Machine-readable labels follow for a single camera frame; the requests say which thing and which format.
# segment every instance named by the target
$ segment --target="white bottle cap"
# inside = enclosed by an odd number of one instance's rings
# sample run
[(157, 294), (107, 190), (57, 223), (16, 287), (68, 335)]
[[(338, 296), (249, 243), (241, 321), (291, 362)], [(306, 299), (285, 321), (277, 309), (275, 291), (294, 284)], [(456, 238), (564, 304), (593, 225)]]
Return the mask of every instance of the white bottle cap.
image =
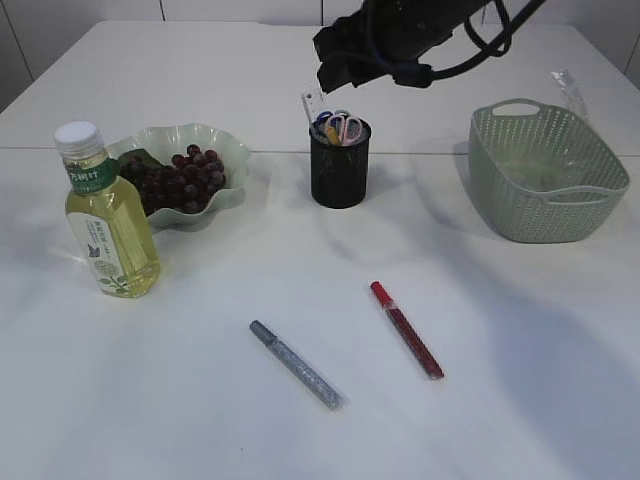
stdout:
[(61, 126), (53, 135), (56, 148), (63, 158), (82, 160), (104, 150), (100, 130), (91, 122), (71, 122)]

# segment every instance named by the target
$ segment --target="red marker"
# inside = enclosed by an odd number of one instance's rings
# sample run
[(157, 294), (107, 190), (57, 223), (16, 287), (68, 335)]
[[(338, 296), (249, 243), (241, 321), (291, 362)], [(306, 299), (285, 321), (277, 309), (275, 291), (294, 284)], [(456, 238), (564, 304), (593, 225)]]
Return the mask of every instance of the red marker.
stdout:
[(382, 309), (387, 313), (387, 316), (393, 323), (393, 325), (400, 333), (400, 336), (403, 338), (405, 343), (411, 349), (411, 352), (415, 355), (424, 368), (427, 375), (431, 380), (438, 380), (444, 377), (444, 372), (436, 362), (436, 359), (433, 358), (433, 355), (427, 350), (422, 340), (413, 329), (409, 321), (402, 314), (400, 309), (396, 306), (393, 299), (389, 296), (387, 291), (384, 289), (380, 282), (373, 282), (371, 284), (371, 290), (375, 294), (376, 298), (380, 302)]

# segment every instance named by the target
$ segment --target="yellow liquid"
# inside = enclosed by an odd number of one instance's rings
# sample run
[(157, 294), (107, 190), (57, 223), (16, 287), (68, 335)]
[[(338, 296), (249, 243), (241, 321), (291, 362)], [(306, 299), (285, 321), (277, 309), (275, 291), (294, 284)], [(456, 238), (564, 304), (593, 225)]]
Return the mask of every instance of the yellow liquid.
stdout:
[[(99, 165), (106, 158), (106, 152), (102, 152), (84, 160), (63, 160), (66, 165), (86, 169)], [(147, 293), (160, 275), (160, 262), (136, 188), (116, 177), (110, 186), (95, 193), (71, 191), (67, 196), (66, 213), (74, 212), (94, 215), (109, 225), (127, 287), (121, 293), (103, 292), (129, 298)]]

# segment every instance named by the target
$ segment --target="bottle label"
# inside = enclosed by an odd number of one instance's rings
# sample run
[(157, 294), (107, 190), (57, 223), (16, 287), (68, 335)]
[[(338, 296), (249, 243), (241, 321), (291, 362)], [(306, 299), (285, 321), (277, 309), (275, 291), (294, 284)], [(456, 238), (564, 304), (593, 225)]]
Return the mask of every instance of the bottle label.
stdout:
[(81, 169), (65, 167), (74, 192), (93, 193), (104, 190), (116, 180), (114, 161), (107, 158), (97, 167)]
[(129, 293), (109, 224), (87, 213), (71, 212), (67, 218), (98, 286), (108, 293)]

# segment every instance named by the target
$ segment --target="wall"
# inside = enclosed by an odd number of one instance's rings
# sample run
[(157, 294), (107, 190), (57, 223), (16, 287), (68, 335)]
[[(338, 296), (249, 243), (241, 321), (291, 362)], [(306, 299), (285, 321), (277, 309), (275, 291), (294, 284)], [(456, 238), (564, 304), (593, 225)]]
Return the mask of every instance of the wall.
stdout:
[(102, 20), (162, 20), (158, 0), (2, 0), (34, 77)]
[[(516, 13), (528, 0), (505, 0)], [(0, 0), (0, 111), (102, 20), (221, 20), (320, 25), (353, 13), (361, 0)], [(475, 21), (494, 23), (492, 7)], [(640, 0), (548, 0), (532, 19), (575, 25), (640, 87)], [(26, 59), (26, 67), (21, 51)]]
[[(528, 0), (504, 2), (513, 16)], [(640, 36), (640, 1), (547, 0), (531, 21), (574, 25), (618, 70), (625, 72)], [(499, 22), (493, 6), (487, 8), (485, 22)]]
[(322, 0), (162, 0), (167, 20), (320, 25)]
[(0, 2), (0, 111), (4, 110), (31, 83), (18, 42)]
[(640, 43), (636, 45), (636, 50), (631, 58), (631, 62), (629, 62), (627, 76), (640, 88)]

